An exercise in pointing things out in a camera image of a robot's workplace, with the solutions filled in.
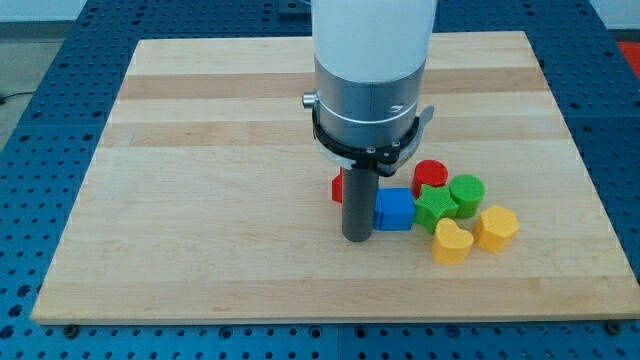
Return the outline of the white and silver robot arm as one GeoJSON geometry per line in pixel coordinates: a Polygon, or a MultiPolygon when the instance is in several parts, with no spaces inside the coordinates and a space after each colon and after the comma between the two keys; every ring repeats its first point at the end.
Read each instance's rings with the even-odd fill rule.
{"type": "Polygon", "coordinates": [[[407,135],[436,10],[436,0],[312,1],[317,138],[378,148],[407,135]]]}

